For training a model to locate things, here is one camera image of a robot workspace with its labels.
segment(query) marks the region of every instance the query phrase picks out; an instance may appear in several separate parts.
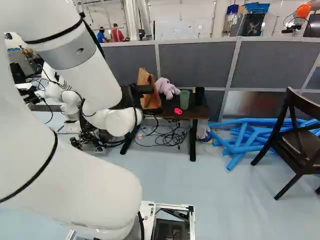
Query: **stuffed animal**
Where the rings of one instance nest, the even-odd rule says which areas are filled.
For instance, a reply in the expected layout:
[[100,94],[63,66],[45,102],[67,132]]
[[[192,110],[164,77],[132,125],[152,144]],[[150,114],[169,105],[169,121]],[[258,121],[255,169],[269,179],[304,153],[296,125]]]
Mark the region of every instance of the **stuffed animal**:
[[167,100],[171,100],[174,95],[179,95],[180,90],[175,87],[175,85],[171,84],[169,79],[160,77],[156,82],[155,82],[155,87],[158,90],[158,92],[164,93],[165,98]]

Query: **black table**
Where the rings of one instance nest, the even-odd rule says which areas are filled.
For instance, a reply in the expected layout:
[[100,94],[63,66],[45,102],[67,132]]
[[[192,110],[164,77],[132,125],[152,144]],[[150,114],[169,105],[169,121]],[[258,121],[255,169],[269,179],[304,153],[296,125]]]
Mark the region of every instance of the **black table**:
[[[180,97],[174,96],[171,100],[166,100],[164,95],[160,95],[162,108],[157,110],[143,110],[144,114],[153,114],[159,118],[165,119],[180,119],[180,120],[192,120],[192,126],[189,131],[189,155],[190,161],[196,161],[196,141],[197,141],[197,127],[198,119],[209,118],[209,107],[207,105],[206,98],[203,99],[203,103],[200,106],[195,105],[195,94],[190,90],[189,108],[183,110],[182,114],[176,114],[175,108],[180,108]],[[126,142],[123,144],[120,154],[126,154],[132,140],[136,137],[136,134],[140,126],[136,126],[130,136],[126,138]]]

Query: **gray cubicle partition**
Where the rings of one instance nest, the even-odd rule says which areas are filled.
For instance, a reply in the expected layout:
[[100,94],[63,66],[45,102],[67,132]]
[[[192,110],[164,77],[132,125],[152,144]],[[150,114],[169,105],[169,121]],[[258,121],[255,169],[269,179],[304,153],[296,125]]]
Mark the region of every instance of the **gray cubicle partition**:
[[318,38],[224,37],[102,47],[119,84],[136,82],[139,67],[144,67],[180,89],[205,87],[213,122],[275,118],[288,86],[320,104]]

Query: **blue shirt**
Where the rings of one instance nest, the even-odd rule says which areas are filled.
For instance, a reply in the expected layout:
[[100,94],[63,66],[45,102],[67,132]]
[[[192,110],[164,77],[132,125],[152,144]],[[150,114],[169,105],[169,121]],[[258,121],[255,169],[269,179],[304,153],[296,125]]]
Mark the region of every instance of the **blue shirt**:
[[98,42],[99,43],[104,43],[103,39],[105,39],[105,34],[103,32],[98,32],[98,34],[96,35],[96,37],[98,38]]

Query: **dark wooden chair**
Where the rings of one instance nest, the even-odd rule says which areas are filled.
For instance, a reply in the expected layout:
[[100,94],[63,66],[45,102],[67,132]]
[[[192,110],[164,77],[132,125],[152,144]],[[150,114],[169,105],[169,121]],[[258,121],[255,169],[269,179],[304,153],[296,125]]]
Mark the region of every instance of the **dark wooden chair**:
[[[288,108],[293,129],[280,132]],[[320,138],[309,131],[320,128],[320,123],[298,127],[295,109],[299,109],[312,118],[320,120],[320,105],[300,96],[291,87],[288,87],[286,89],[286,98],[274,129],[263,149],[251,162],[251,165],[255,166],[267,151],[273,148],[295,172],[295,176],[274,197],[275,200],[278,200],[303,175],[320,173]]]

